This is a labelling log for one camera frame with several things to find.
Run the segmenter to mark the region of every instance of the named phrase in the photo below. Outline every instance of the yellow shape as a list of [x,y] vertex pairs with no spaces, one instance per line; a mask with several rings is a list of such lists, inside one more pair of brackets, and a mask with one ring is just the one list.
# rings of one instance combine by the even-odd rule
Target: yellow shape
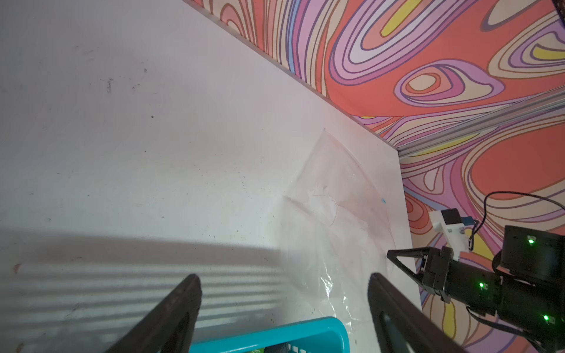
[[449,338],[451,339],[455,338],[455,334],[457,332],[457,325],[455,323],[455,305],[453,305],[453,302],[449,304],[445,304],[443,327],[445,334]]
[[422,2],[422,0],[406,0],[385,24],[385,27],[381,30],[381,36],[386,37],[394,32],[394,30],[397,29],[404,20],[406,20],[412,11],[414,11],[420,2]]
[[469,136],[465,136],[465,137],[458,138],[458,139],[456,139],[456,140],[451,140],[451,141],[449,141],[449,142],[444,143],[443,145],[439,145],[439,146],[436,146],[436,147],[432,147],[432,148],[430,148],[430,149],[424,150],[424,151],[423,151],[422,153],[420,153],[420,154],[412,155],[411,157],[423,156],[423,155],[427,155],[427,154],[434,153],[434,152],[437,152],[437,151],[441,151],[441,150],[444,150],[444,149],[448,149],[448,148],[450,148],[450,147],[457,146],[457,145],[460,144],[460,143],[469,141],[471,138],[474,138],[474,137],[477,136],[477,135],[478,135],[478,134],[473,134],[473,135],[469,135]]
[[536,46],[532,51],[536,59],[541,60],[561,60],[565,59],[565,51],[563,50],[550,50]]
[[[465,234],[467,235],[467,237],[471,236],[471,230],[470,229],[465,229]],[[494,254],[492,253],[492,251],[489,249],[489,247],[486,245],[485,241],[480,237],[480,235],[475,234],[475,247],[473,248],[473,252],[486,257],[489,260],[492,260],[494,257]]]

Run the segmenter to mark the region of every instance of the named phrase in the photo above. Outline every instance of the blue plastic basket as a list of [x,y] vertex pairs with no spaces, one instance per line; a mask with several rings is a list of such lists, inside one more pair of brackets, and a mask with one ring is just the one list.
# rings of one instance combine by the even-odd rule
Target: blue plastic basket
[[349,353],[347,331],[335,317],[322,317],[270,330],[194,343],[190,353],[244,353],[280,343],[290,344],[290,351],[297,353]]

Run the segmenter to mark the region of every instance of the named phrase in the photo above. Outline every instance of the clear plastic bag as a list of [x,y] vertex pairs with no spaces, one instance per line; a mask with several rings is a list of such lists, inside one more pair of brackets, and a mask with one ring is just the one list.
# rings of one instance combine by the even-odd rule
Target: clear plastic bag
[[383,198],[326,130],[285,197],[281,230],[290,280],[312,306],[349,333],[370,322],[369,276],[387,275],[396,247]]

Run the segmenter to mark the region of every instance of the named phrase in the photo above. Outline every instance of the psychedelic wallpaper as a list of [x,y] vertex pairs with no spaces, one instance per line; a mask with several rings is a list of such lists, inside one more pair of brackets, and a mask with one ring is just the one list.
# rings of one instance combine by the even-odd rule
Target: psychedelic wallpaper
[[[565,85],[565,29],[551,0],[184,0],[219,18],[393,146]],[[401,160],[414,246],[444,245],[428,211],[479,218],[484,195],[565,202],[565,109]],[[464,261],[490,268],[503,227],[565,235],[565,212],[527,197],[489,201]],[[423,311],[469,352],[534,352],[421,293]]]

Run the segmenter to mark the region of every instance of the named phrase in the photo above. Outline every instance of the plastic wrapper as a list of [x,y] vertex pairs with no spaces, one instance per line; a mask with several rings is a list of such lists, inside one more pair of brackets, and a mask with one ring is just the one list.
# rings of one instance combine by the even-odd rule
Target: plastic wrapper
[[387,275],[386,251],[395,248],[382,196],[324,131],[283,206],[281,251],[291,282],[351,333],[371,322],[369,276]]

